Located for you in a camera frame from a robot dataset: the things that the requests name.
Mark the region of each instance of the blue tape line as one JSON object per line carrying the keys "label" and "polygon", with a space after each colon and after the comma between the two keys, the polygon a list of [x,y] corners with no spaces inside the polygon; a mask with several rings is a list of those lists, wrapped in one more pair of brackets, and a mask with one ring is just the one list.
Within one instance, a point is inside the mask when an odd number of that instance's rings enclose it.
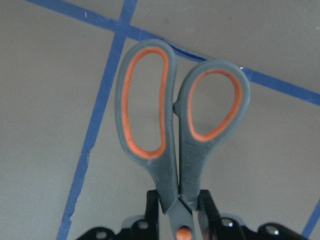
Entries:
{"label": "blue tape line", "polygon": [[249,68],[242,68],[242,71],[245,73],[247,78],[253,83],[260,84],[267,88],[279,91],[281,93],[307,101],[308,103],[320,106],[319,93],[310,91],[303,87],[294,85],[292,83],[280,80],[278,78],[263,74],[261,72]]}
{"label": "blue tape line", "polygon": [[309,238],[311,236],[311,233],[315,229],[317,222],[319,222],[319,219],[320,219],[320,199],[302,231],[302,236]]}
{"label": "blue tape line", "polygon": [[[134,14],[136,1],[125,0],[120,20],[123,23],[129,24]],[[104,116],[106,105],[108,102],[109,94],[112,88],[113,80],[116,75],[120,56],[126,41],[126,37],[117,31],[113,37],[109,57],[106,62],[103,77],[99,87],[99,91],[94,104],[93,112],[91,115],[90,123],[86,132],[84,143],[82,146],[81,156],[79,158],[73,182],[70,188],[69,196],[64,209],[62,222],[57,234],[57,240],[66,240],[71,227],[71,216],[75,211],[77,199],[81,193],[85,175],[88,169],[88,160],[91,149],[94,147],[100,125]]]}

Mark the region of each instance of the gray surface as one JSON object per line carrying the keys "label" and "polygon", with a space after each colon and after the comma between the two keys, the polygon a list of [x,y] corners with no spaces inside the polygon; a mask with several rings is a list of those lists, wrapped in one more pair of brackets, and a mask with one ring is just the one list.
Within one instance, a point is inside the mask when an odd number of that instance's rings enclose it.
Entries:
{"label": "gray surface", "polygon": [[[69,2],[112,18],[123,3]],[[113,33],[25,1],[2,1],[0,7],[1,237],[55,239]],[[319,10],[318,1],[139,0],[131,23],[319,93]],[[127,40],[123,52],[134,43]],[[132,88],[133,134],[153,148],[159,143],[159,69],[153,60],[143,64],[148,71],[135,75]],[[194,64],[179,58],[175,96]],[[194,107],[204,116],[195,118],[200,131],[228,108],[219,87],[208,80],[197,89]],[[230,92],[228,85],[221,87]],[[221,212],[241,216],[254,230],[275,221],[301,232],[320,193],[319,106],[260,85],[251,88],[248,114],[213,153],[202,186]],[[70,240],[99,225],[119,231],[125,218],[144,212],[146,191],[154,188],[147,172],[121,149],[113,101],[112,89],[71,218]],[[168,220],[160,219],[161,239],[170,239]],[[319,238],[318,223],[311,239]]]}

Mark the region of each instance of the black mount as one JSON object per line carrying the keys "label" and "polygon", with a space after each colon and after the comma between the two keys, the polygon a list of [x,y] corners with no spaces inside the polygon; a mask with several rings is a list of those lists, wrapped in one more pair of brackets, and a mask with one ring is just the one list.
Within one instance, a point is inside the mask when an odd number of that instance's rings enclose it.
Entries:
{"label": "black mount", "polygon": [[[77,240],[159,240],[159,196],[156,190],[146,194],[144,218],[118,234],[105,227],[95,227]],[[221,217],[208,190],[199,195],[198,220],[204,240],[308,240],[278,223],[266,223],[258,232],[240,225],[235,219]]]}

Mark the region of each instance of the scissor handle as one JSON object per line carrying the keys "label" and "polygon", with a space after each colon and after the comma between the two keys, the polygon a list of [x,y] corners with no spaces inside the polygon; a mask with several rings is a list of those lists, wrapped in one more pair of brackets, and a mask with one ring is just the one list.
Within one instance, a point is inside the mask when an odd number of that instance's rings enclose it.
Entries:
{"label": "scissor handle", "polygon": [[[220,124],[206,134],[196,131],[192,120],[193,94],[206,76],[221,74],[233,85],[233,104]],[[250,85],[240,68],[225,60],[208,60],[195,66],[185,77],[174,111],[179,117],[180,194],[191,209],[197,210],[204,165],[214,147],[240,123],[250,102]]]}
{"label": "scissor handle", "polygon": [[[163,60],[159,94],[161,144],[156,150],[143,149],[136,143],[131,132],[128,111],[130,85],[135,67],[139,60],[148,54],[158,54]],[[173,91],[176,69],[176,55],[169,45],[155,39],[142,41],[125,55],[119,69],[115,90],[115,122],[122,148],[132,160],[147,169],[152,176],[164,212],[178,198],[173,134]]]}

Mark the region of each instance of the orange handle lining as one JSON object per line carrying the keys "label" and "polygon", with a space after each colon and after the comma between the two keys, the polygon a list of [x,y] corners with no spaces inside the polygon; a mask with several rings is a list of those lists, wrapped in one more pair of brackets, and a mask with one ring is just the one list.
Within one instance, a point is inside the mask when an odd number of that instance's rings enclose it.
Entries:
{"label": "orange handle lining", "polygon": [[[134,69],[138,61],[147,54],[159,54],[163,59],[163,72],[161,76],[160,85],[160,96],[159,96],[159,123],[160,123],[160,139],[161,144],[156,150],[145,150],[137,145],[132,136],[129,111],[128,111],[128,101],[130,94],[130,84],[131,78],[134,73]],[[121,118],[122,126],[124,132],[124,138],[130,150],[137,156],[150,160],[158,158],[163,154],[166,148],[166,126],[165,126],[165,94],[166,94],[166,84],[169,72],[169,58],[164,50],[157,46],[146,47],[139,52],[137,52],[128,65],[126,75],[124,77],[123,89],[122,89],[122,101],[121,101]]]}
{"label": "orange handle lining", "polygon": [[182,226],[176,231],[175,237],[177,240],[191,240],[192,231],[187,226]]}
{"label": "orange handle lining", "polygon": [[[214,129],[212,129],[210,132],[208,132],[206,134],[199,134],[196,132],[195,127],[194,127],[194,123],[192,120],[192,99],[193,99],[195,89],[196,89],[198,83],[200,82],[200,80],[202,80],[205,76],[210,75],[210,74],[222,74],[222,75],[226,76],[231,81],[233,88],[234,88],[234,100],[233,100],[233,104],[231,106],[229,113],[219,123],[219,125],[217,127],[215,127]],[[211,69],[211,70],[203,72],[194,81],[194,83],[190,89],[190,93],[189,93],[188,100],[187,100],[187,118],[188,118],[188,126],[190,129],[191,135],[197,141],[200,141],[200,142],[207,142],[207,141],[210,141],[210,140],[214,139],[215,137],[217,137],[219,134],[221,134],[229,126],[229,124],[232,122],[234,117],[237,115],[237,112],[239,111],[239,108],[242,103],[242,99],[243,99],[242,86],[241,86],[240,81],[236,78],[235,75],[233,75],[232,73],[230,73],[224,69]]]}

